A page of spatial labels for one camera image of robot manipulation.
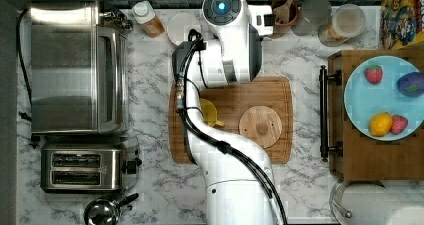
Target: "marble countertop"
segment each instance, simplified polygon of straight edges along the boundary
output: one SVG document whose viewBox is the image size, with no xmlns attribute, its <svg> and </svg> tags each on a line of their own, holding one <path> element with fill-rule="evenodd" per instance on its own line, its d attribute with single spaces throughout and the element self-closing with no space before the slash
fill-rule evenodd
<svg viewBox="0 0 424 225">
<path fill-rule="evenodd" d="M 339 50 L 377 48 L 379 8 L 362 9 L 367 19 L 365 30 L 341 46 L 329 48 L 319 42 L 316 34 L 298 37 L 291 30 L 281 38 L 263 42 L 263 65 L 258 76 L 287 77 L 292 91 L 294 133 L 290 161 L 273 165 L 275 185 L 290 224 L 337 223 L 329 207 L 329 195 L 337 178 L 329 173 L 328 164 L 321 161 L 319 152 L 318 77 L 320 66 L 327 65 L 327 57 Z M 166 25 L 180 11 L 156 12 Z M 195 14 L 201 21 L 205 38 L 210 37 L 198 10 L 183 11 Z M 143 166 L 138 183 L 128 191 L 129 194 L 138 192 L 140 197 L 119 224 L 205 224 L 201 171 L 196 165 L 175 163 L 169 150 L 170 58 L 175 46 L 166 34 L 152 39 L 135 25 L 128 35 L 128 47 L 130 129 L 127 133 L 140 144 Z M 29 112 L 23 84 L 20 75 L 18 111 Z M 44 193 L 40 188 L 40 148 L 28 146 L 30 123 L 18 117 L 17 121 L 17 223 L 84 224 L 85 206 L 99 195 Z M 412 197 L 424 198 L 423 182 L 387 181 L 385 184 Z"/>
</svg>

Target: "wooden tray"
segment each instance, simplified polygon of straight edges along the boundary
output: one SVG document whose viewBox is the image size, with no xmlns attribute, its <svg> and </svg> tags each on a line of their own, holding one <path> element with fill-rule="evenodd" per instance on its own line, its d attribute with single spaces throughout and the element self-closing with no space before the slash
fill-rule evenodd
<svg viewBox="0 0 424 225">
<path fill-rule="evenodd" d="M 206 89 L 201 98 L 210 100 L 218 110 L 218 119 L 225 123 L 217 128 L 231 133 L 239 133 L 239 120 L 243 113 L 254 106 L 267 106 L 280 116 L 282 132 L 271 147 L 265 149 L 272 163 L 286 163 L 290 158 L 293 136 L 293 106 L 290 84 L 284 77 L 260 77 L 251 83 Z M 184 148 L 181 121 L 176 111 L 175 86 L 169 98 L 169 142 L 172 158 L 177 163 L 190 163 Z"/>
<path fill-rule="evenodd" d="M 424 71 L 422 50 L 345 50 L 328 58 L 329 75 L 342 71 L 341 86 L 328 84 L 329 146 L 343 143 L 343 157 L 330 154 L 330 170 L 347 181 L 424 179 L 424 126 L 397 141 L 378 141 L 356 129 L 344 108 L 344 87 L 352 72 L 383 55 L 400 57 Z"/>
</svg>

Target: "drawer handle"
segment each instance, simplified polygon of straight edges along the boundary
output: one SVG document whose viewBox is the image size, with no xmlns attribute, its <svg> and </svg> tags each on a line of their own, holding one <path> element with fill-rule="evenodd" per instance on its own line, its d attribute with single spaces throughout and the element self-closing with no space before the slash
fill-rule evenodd
<svg viewBox="0 0 424 225">
<path fill-rule="evenodd" d="M 321 158 L 323 162 L 327 162 L 328 153 L 335 152 L 339 156 L 343 156 L 343 144 L 342 142 L 337 142 L 335 147 L 328 147 L 328 124 L 327 124 L 327 82 L 333 81 L 336 82 L 336 86 L 342 85 L 342 71 L 337 70 L 333 75 L 327 74 L 327 69 L 325 66 L 321 66 L 319 72 L 319 81 L 320 81 L 320 128 L 321 128 Z"/>
</svg>

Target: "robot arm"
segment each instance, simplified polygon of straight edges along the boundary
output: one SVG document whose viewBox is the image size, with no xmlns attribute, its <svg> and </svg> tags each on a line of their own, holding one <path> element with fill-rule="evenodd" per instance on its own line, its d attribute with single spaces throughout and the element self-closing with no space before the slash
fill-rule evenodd
<svg viewBox="0 0 424 225">
<path fill-rule="evenodd" d="M 286 224 L 267 153 L 241 135 L 204 124 L 199 101 L 205 88 L 256 77 L 261 37 L 272 34 L 272 23 L 265 22 L 271 8 L 248 6 L 245 0 L 205 0 L 202 9 L 217 39 L 183 42 L 173 54 L 173 70 L 186 148 L 205 178 L 208 224 L 271 225 L 275 219 Z"/>
</svg>

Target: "red fruit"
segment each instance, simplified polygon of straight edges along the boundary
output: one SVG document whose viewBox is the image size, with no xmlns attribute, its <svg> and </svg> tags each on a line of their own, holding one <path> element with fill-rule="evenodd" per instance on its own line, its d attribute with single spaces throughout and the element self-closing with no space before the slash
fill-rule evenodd
<svg viewBox="0 0 424 225">
<path fill-rule="evenodd" d="M 408 126 L 408 119 L 401 115 L 393 115 L 392 116 L 392 127 L 390 128 L 390 132 L 394 135 L 401 133 Z"/>
<path fill-rule="evenodd" d="M 372 65 L 365 70 L 365 78 L 372 84 L 377 84 L 383 79 L 383 69 L 378 65 Z"/>
</svg>

